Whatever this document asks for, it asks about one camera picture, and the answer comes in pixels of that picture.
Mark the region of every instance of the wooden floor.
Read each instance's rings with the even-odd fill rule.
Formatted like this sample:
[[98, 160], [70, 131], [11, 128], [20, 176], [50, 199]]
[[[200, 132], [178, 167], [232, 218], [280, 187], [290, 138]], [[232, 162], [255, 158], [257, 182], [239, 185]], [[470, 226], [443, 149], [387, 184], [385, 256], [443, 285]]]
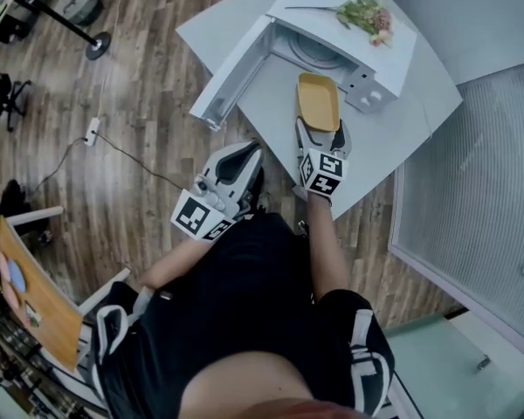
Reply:
[[[218, 134], [188, 115], [209, 77], [175, 28], [219, 0], [102, 1], [106, 9], [89, 32], [113, 33], [111, 57], [86, 60], [84, 41], [45, 15], [26, 40], [0, 44], [0, 72], [34, 83], [17, 130], [8, 134], [0, 122], [0, 194], [11, 178], [32, 191], [97, 115], [103, 134], [184, 187], [212, 151], [257, 136], [237, 110]], [[304, 203], [269, 151], [265, 175], [272, 209], [293, 225]], [[457, 306], [387, 252], [392, 192], [393, 175], [337, 222], [351, 287], [371, 301], [385, 326]], [[94, 148], [76, 144], [32, 201], [35, 208], [65, 207], [52, 222], [54, 244], [39, 258], [75, 300], [123, 266], [139, 277], [183, 238], [169, 222], [178, 196], [103, 140]]]

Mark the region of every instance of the yellow tray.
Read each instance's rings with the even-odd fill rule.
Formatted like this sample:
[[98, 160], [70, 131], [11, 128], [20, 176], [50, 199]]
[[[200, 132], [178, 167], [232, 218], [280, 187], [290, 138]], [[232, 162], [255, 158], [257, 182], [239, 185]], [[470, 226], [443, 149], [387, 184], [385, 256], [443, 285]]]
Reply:
[[338, 89], [331, 78], [314, 73], [299, 75], [297, 116], [307, 126], [322, 132], [335, 132], [340, 128]]

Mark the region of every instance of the black shirt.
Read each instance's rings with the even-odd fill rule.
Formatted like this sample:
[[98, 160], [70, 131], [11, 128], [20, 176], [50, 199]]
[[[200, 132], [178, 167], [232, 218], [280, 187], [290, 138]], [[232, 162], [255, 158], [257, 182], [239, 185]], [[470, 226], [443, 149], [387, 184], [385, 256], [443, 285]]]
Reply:
[[[151, 299], [103, 361], [100, 377], [112, 414], [177, 418], [196, 374], [249, 351], [286, 358], [315, 399], [354, 407], [351, 333], [355, 312], [369, 303], [334, 291], [313, 304], [308, 256], [308, 241], [278, 215], [229, 229], [194, 269]], [[377, 348], [393, 366], [374, 319], [369, 337], [376, 330]]]

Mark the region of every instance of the white cabinet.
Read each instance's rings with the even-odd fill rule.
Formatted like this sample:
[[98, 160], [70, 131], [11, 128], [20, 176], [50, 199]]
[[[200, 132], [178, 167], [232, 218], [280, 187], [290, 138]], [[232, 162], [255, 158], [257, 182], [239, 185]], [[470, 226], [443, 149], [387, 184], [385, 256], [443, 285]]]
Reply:
[[225, 117], [270, 54], [296, 64], [299, 73], [333, 79], [345, 101], [363, 113], [380, 110], [402, 91], [417, 35], [393, 20], [392, 46], [373, 46], [369, 34], [341, 25], [330, 10], [347, 0], [276, 0], [227, 56], [190, 113], [219, 130]]
[[190, 113], [219, 130], [272, 49], [274, 23], [260, 17], [202, 91]]

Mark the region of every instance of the glass panel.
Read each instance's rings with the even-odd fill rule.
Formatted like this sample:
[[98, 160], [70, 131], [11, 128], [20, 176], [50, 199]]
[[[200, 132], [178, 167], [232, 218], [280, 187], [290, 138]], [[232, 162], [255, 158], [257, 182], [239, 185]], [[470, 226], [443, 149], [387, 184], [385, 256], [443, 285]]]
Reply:
[[524, 410], [524, 394], [444, 317], [387, 336], [396, 372], [425, 419], [514, 419]]
[[524, 337], [524, 66], [458, 89], [404, 164], [398, 245]]

